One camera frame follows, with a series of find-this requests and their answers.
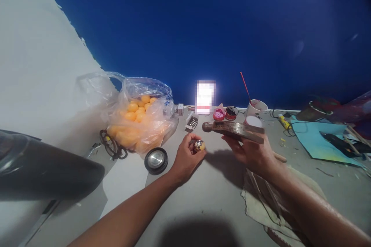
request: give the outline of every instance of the hammer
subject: hammer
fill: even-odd
[[[261,127],[251,126],[251,125],[243,125],[242,123],[235,123],[235,122],[228,122],[228,121],[214,121],[213,123],[210,122],[204,122],[202,124],[202,130],[205,132],[217,132],[229,137],[232,137],[233,139],[236,139],[237,141],[242,141],[241,137],[245,139],[252,140],[259,144],[264,144],[264,138],[255,135],[251,132],[264,134],[265,130]],[[282,163],[286,163],[287,159],[275,152],[273,152],[274,157],[281,161]]]

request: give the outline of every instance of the cup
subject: cup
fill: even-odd
[[[244,124],[256,126],[256,127],[263,127],[262,121],[254,116],[247,116],[245,118]]]
[[[247,116],[258,116],[261,112],[265,112],[268,110],[267,104],[265,104],[263,101],[253,99],[251,100],[251,103],[248,104],[247,109],[244,113],[245,117]]]

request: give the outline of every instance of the blue wall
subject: blue wall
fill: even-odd
[[[370,0],[56,0],[102,68],[167,83],[194,104],[301,109],[309,94],[347,102],[371,89]]]

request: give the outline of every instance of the clear plastic bag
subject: clear plastic bag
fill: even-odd
[[[106,88],[105,81],[109,77],[122,82],[119,93],[115,94]],[[104,104],[102,119],[107,123],[107,132],[127,149],[141,155],[146,154],[152,148],[161,146],[164,136],[177,126],[172,91],[159,80],[146,77],[125,78],[119,73],[105,72],[81,76],[77,82],[77,87],[86,94],[82,99],[87,106],[92,107],[97,102]],[[155,99],[151,100],[154,101],[151,105],[146,106],[141,122],[128,119],[126,116],[131,102],[142,105],[142,96],[145,95]]]

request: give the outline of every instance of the person's right hand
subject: person's right hand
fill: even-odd
[[[242,138],[241,146],[239,141],[226,135],[222,136],[222,139],[230,146],[238,161],[244,163],[250,171],[269,180],[284,167],[284,164],[274,157],[267,135],[257,135],[264,138],[264,144]]]

